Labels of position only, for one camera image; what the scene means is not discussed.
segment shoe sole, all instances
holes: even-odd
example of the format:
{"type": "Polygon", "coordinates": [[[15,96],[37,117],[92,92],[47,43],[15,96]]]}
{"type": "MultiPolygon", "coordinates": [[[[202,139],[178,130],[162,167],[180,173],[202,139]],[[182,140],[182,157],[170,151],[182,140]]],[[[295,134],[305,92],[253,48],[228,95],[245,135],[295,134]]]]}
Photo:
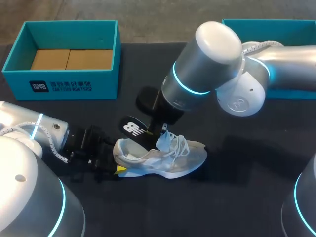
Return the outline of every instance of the shoe sole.
{"type": "Polygon", "coordinates": [[[144,176],[146,174],[158,174],[167,179],[176,179],[176,178],[180,178],[182,176],[192,173],[193,171],[198,169],[204,162],[205,160],[201,164],[195,166],[192,169],[182,171],[182,172],[177,172],[177,173],[169,173],[166,171],[159,171],[155,169],[128,169],[126,172],[118,174],[118,176],[121,178],[132,178],[132,177],[144,176]]]}

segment yellow tag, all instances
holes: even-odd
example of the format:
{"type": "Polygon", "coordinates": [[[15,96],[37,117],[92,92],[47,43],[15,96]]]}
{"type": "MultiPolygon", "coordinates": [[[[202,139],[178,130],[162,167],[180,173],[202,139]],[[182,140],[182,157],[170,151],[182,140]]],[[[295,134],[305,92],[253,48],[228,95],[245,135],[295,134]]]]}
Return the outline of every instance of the yellow tag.
{"type": "Polygon", "coordinates": [[[122,166],[117,166],[117,171],[114,174],[119,174],[119,173],[123,173],[124,171],[126,171],[127,169],[122,167],[122,166]]]}

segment concrete floor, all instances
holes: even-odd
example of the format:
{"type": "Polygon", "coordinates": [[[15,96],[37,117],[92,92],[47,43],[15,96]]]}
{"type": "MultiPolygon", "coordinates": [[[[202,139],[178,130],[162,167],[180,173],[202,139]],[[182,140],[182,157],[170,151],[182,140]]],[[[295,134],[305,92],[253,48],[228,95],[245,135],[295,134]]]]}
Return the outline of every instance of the concrete floor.
{"type": "Polygon", "coordinates": [[[32,20],[117,19],[122,42],[175,42],[209,20],[315,17],[315,0],[0,0],[0,45],[32,20]]]}

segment shoe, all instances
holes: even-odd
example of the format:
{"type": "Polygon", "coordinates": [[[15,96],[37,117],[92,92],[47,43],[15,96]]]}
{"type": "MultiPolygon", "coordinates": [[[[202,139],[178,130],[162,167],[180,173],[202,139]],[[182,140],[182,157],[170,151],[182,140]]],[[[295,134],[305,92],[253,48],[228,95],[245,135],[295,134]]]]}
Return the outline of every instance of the shoe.
{"type": "Polygon", "coordinates": [[[117,140],[113,155],[116,163],[127,168],[119,177],[138,177],[159,174],[167,179],[179,178],[199,168],[207,157],[205,145],[187,141],[166,131],[157,141],[156,147],[147,151],[131,139],[117,140]]]}

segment teal box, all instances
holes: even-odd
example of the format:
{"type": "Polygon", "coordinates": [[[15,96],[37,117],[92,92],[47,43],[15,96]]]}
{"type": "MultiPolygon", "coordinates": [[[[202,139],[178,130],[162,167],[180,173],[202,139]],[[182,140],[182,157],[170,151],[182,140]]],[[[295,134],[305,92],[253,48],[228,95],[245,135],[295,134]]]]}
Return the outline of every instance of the teal box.
{"type": "Polygon", "coordinates": [[[17,100],[116,99],[120,52],[118,21],[28,21],[2,73],[17,100]],[[30,71],[38,49],[112,50],[112,65],[110,70],[30,71]]]}
{"type": "MultiPolygon", "coordinates": [[[[315,20],[223,19],[242,43],[274,40],[284,46],[316,45],[315,20]]],[[[268,90],[267,98],[316,99],[316,92],[268,90]]]]}

